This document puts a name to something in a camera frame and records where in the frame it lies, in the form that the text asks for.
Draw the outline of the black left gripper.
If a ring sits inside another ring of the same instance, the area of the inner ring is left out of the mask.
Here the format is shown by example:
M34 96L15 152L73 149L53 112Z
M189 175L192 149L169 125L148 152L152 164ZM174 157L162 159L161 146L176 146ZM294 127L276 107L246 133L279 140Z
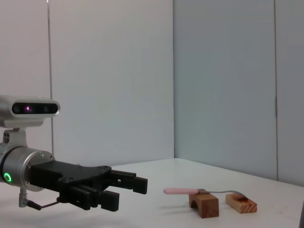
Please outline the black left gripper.
M31 185L56 191L60 203L69 203L83 210L97 208L117 211L119 193L105 191L103 183L111 167L84 167L60 161L49 161L31 165L29 182Z

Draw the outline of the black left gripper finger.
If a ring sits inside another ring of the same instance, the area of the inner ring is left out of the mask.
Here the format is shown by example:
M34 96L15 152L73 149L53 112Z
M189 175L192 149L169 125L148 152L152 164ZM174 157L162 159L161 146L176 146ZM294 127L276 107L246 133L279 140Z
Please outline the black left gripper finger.
M148 180L137 177L136 173L111 170L104 178L104 183L122 189L132 190L139 194L147 193Z

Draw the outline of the pink handled metal spoon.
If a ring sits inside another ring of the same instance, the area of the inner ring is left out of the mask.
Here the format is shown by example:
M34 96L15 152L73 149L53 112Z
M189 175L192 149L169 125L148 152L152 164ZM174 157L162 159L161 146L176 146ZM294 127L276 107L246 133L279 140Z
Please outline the pink handled metal spoon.
M191 188L165 188L163 190L164 194L167 195L187 195L187 194L210 194L210 193L234 193L243 198L247 198L244 194L235 190L225 190L225 191L207 191L205 189L191 189Z

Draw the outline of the dark arched wooden block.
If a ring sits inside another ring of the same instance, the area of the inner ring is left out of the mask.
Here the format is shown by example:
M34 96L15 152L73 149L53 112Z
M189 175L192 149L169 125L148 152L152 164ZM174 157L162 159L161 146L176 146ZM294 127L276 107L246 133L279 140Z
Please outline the dark arched wooden block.
M219 201L212 194L189 194L189 206L197 209L202 219L219 216Z

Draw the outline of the light stained wooden block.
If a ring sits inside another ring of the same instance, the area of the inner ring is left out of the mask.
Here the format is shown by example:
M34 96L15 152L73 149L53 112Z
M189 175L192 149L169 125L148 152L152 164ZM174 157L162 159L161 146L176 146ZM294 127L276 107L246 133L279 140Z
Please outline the light stained wooden block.
M226 203L241 214L257 212L254 201L236 193L226 194Z

